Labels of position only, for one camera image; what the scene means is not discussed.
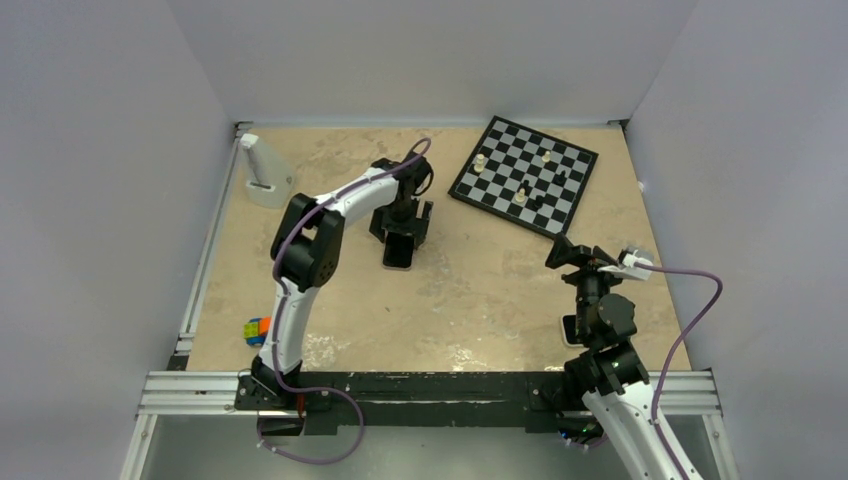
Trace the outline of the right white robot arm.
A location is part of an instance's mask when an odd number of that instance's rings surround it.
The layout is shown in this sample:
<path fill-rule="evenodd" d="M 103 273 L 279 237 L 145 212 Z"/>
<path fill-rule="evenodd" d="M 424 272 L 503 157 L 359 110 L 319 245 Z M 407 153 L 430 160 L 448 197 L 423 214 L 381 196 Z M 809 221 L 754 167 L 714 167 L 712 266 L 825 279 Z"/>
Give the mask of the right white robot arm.
<path fill-rule="evenodd" d="M 566 446 L 587 452 L 610 443 L 634 479 L 701 478 L 659 406 L 663 383 L 651 381 L 631 342 L 635 305 L 612 290 L 625 280 L 647 280 L 658 268 L 652 257 L 634 247 L 613 257 L 558 233 L 545 265 L 574 268 L 561 277 L 576 290 L 575 311 L 564 316 L 562 328 L 567 343 L 584 349 L 565 363 L 548 402 L 562 412 L 582 407 L 592 415 L 561 427 Z"/>

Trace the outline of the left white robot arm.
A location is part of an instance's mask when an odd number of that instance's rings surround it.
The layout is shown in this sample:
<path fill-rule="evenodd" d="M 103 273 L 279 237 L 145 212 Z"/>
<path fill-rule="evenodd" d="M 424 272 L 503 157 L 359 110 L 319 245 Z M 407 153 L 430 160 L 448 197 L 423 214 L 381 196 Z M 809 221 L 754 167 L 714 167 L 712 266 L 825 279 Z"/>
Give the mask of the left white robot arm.
<path fill-rule="evenodd" d="M 372 163 L 351 182 L 315 197 L 295 195 L 271 247 L 274 309 L 248 373 L 240 376 L 237 410 L 303 410 L 312 387 L 299 382 L 312 306 L 335 274 L 347 227 L 369 218 L 368 231 L 384 247 L 382 264 L 407 270 L 426 239 L 433 204 L 420 199 L 433 179 L 427 159 Z"/>

